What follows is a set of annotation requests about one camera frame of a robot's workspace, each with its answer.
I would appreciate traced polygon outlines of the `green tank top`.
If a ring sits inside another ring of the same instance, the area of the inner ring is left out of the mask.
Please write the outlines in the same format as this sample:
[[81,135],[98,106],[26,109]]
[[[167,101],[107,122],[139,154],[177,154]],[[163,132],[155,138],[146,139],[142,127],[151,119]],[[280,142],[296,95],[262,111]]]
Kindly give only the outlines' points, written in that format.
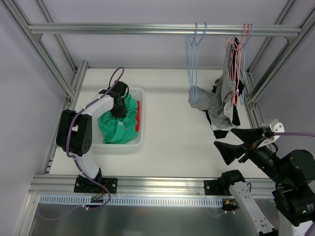
[[127,115],[124,118],[115,118],[108,111],[98,119],[98,127],[103,135],[103,144],[127,144],[138,136],[135,131],[137,100],[131,95],[125,99]]

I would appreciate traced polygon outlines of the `light blue wire hanger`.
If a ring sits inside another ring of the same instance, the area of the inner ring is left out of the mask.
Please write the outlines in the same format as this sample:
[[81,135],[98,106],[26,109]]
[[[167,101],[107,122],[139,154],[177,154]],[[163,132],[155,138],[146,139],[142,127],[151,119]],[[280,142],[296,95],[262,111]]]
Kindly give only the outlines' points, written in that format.
[[195,40],[198,32],[198,24],[195,23],[195,29],[193,36],[185,37],[185,50],[186,50],[186,66],[188,72],[189,91],[193,102],[197,101],[197,79],[194,78],[194,48]]

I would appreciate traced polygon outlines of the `red tank top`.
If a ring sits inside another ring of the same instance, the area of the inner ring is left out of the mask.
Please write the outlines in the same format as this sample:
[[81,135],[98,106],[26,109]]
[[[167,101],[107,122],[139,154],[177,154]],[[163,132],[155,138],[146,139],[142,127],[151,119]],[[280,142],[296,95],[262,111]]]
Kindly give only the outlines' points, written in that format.
[[136,126],[135,126],[135,131],[138,132],[140,129],[140,122],[141,122],[141,112],[140,112],[141,104],[140,101],[137,100],[137,114],[136,114]]

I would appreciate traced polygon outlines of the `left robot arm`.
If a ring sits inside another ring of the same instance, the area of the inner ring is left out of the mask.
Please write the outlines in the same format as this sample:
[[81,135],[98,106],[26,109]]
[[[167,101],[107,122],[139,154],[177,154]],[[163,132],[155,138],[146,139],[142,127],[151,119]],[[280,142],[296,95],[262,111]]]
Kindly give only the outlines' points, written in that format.
[[125,117],[127,115],[125,98],[128,95],[128,85],[116,81],[112,87],[101,90],[99,96],[81,110],[66,109],[62,112],[56,144],[67,157],[74,160],[80,175],[86,178],[86,188],[91,192],[98,192],[102,188],[102,180],[97,177],[100,168],[90,154],[93,123],[106,112],[115,118]]

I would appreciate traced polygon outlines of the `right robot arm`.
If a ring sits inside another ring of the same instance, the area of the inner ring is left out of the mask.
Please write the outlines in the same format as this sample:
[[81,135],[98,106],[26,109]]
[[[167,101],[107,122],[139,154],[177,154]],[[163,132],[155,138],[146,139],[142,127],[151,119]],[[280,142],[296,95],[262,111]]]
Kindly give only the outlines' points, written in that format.
[[280,228],[277,230],[265,217],[253,199],[245,178],[238,170],[222,173],[212,185],[213,190],[232,195],[245,215],[252,236],[312,236],[315,234],[315,193],[309,184],[315,179],[315,160],[304,149],[295,149],[279,158],[265,145],[274,138],[290,133],[277,128],[233,128],[242,144],[231,145],[215,141],[224,162],[250,160],[275,183],[272,192],[278,210]]

